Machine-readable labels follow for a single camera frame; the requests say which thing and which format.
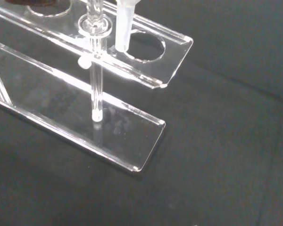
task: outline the black fabric background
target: black fabric background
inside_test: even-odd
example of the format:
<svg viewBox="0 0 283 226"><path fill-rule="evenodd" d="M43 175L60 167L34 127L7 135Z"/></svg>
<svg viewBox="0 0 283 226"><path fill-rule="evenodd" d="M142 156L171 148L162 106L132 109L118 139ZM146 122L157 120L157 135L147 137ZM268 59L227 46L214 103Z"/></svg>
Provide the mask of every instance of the black fabric background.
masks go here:
<svg viewBox="0 0 283 226"><path fill-rule="evenodd" d="M0 226L282 226L283 0L136 11L194 38L164 90L105 76L105 92L167 122L149 166L130 176L0 109ZM0 42L88 79L77 56L1 19Z"/></svg>

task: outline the circular hole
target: circular hole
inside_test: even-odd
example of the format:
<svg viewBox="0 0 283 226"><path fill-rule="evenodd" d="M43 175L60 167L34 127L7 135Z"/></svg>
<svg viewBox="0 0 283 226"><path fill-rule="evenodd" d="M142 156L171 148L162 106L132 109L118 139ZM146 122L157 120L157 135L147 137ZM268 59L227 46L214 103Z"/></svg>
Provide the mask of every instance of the circular hole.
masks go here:
<svg viewBox="0 0 283 226"><path fill-rule="evenodd" d="M35 16L57 17L68 13L71 5L71 0L57 0L50 6L28 6L27 8Z"/></svg>
<svg viewBox="0 0 283 226"><path fill-rule="evenodd" d="M143 63L160 59L166 50L165 42L144 30L133 30L127 56Z"/></svg>

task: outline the white plastic tube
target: white plastic tube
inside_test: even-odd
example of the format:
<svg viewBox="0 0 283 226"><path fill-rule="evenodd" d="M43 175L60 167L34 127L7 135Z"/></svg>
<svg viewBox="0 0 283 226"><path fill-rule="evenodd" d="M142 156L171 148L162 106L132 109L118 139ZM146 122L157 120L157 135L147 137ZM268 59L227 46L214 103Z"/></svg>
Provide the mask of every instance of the white plastic tube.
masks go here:
<svg viewBox="0 0 283 226"><path fill-rule="evenodd" d="M115 48L118 52L126 52L129 49L134 6L126 6L121 3L117 4L117 32Z"/></svg>

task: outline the dark object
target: dark object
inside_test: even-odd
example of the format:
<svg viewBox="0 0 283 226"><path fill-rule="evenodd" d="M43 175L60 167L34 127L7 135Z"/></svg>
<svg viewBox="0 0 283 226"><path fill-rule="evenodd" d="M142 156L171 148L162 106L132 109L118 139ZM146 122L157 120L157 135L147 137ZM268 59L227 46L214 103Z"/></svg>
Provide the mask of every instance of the dark object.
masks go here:
<svg viewBox="0 0 283 226"><path fill-rule="evenodd" d="M56 0L5 0L11 4L27 5L27 6L50 6L56 2Z"/></svg>

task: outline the clear acrylic stand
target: clear acrylic stand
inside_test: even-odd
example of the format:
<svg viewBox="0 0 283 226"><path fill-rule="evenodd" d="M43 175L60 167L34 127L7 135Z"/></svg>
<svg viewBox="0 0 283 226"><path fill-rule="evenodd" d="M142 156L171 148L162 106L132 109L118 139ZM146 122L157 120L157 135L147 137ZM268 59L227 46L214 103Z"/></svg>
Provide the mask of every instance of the clear acrylic stand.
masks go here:
<svg viewBox="0 0 283 226"><path fill-rule="evenodd" d="M107 51L94 55L90 49L90 37L83 27L88 17L87 9L97 14L93 7L99 4L104 17L111 22L111 33L107 36ZM57 0L51 7L27 7L13 5L0 0L0 17L30 30L126 79L137 81L151 89L165 88L176 74L180 64L190 50L192 38L172 31L142 16L134 15L129 51L116 51L117 7L100 0ZM145 48L149 43L158 48L158 55L151 59L134 53L134 42L141 41Z"/></svg>
<svg viewBox="0 0 283 226"><path fill-rule="evenodd" d="M90 65L90 85L0 44L0 105L139 172L166 124L102 92L102 70Z"/></svg>

